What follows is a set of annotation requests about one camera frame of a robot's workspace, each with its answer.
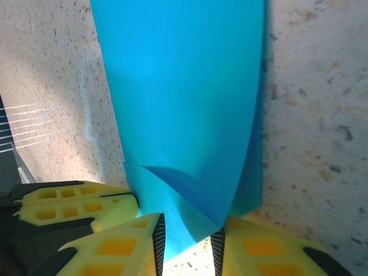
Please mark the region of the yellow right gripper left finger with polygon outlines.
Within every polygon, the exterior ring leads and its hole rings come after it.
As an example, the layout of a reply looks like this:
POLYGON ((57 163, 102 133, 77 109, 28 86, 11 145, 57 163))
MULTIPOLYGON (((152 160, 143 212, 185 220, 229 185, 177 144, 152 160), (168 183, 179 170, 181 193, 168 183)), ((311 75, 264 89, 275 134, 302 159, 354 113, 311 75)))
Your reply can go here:
POLYGON ((166 242, 163 213, 150 213, 73 240, 30 275, 162 275, 166 242))

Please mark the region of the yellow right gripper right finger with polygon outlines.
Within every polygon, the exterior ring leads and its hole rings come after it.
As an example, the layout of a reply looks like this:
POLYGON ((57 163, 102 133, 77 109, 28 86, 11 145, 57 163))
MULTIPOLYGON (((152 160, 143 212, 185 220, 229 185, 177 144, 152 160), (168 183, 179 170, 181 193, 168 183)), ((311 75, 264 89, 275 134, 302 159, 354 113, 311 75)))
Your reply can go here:
POLYGON ((350 275, 316 243, 237 216, 210 237, 216 275, 350 275))

